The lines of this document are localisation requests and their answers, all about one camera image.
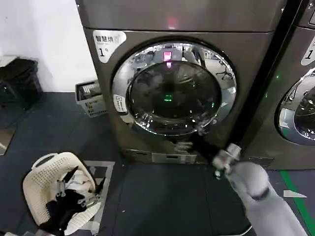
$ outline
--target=printed number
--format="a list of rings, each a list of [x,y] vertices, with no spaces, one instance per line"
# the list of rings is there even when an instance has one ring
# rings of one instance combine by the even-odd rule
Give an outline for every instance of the printed number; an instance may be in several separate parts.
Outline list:
[[[100,56],[104,57],[103,50],[101,48],[99,48],[99,50],[100,50]]]
[[[310,54],[307,57],[305,57],[305,59],[311,59],[312,53],[313,53],[313,50],[310,50]]]

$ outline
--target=gray basket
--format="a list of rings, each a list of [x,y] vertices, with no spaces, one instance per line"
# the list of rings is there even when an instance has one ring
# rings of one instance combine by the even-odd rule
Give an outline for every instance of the gray basket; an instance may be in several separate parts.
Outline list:
[[[75,86],[76,102],[91,118],[107,112],[103,95],[93,96],[92,90],[99,90],[97,81],[80,83]]]

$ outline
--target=white plastic basket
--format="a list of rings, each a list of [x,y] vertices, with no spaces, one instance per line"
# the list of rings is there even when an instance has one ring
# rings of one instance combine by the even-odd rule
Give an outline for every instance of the white plastic basket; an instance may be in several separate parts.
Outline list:
[[[85,113],[91,118],[100,116],[107,112],[103,95],[94,96],[88,99],[84,98],[85,96],[91,94],[91,89],[97,87],[99,87],[97,81],[80,83],[75,86],[76,102],[82,106]]]
[[[57,181],[63,174],[78,166],[92,183],[95,191],[95,181],[82,164],[82,162],[71,152],[60,154],[51,153],[39,158],[32,166],[31,171],[23,180],[23,192],[31,211],[34,221],[37,225],[49,220],[50,215],[46,204],[51,200],[51,185]],[[69,221],[65,230],[65,235],[70,235],[83,227],[98,211],[101,202],[88,208],[86,211],[78,213]]]

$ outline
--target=laundry basket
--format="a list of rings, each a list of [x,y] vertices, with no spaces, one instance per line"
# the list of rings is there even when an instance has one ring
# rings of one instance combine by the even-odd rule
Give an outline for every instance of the laundry basket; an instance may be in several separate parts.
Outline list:
[[[39,158],[23,181],[23,192],[34,221],[40,225],[49,220],[50,215],[46,204],[51,201],[51,185],[68,171],[78,166],[78,169],[90,179],[95,191],[95,181],[82,162],[70,152],[51,153]],[[69,221],[65,235],[70,235],[83,227],[98,211],[101,202],[78,213]]]

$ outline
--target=white wall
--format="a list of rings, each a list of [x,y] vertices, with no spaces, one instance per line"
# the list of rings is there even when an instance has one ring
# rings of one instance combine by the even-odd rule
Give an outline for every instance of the white wall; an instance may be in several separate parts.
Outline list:
[[[44,91],[96,79],[75,0],[0,0],[0,54],[38,60]]]

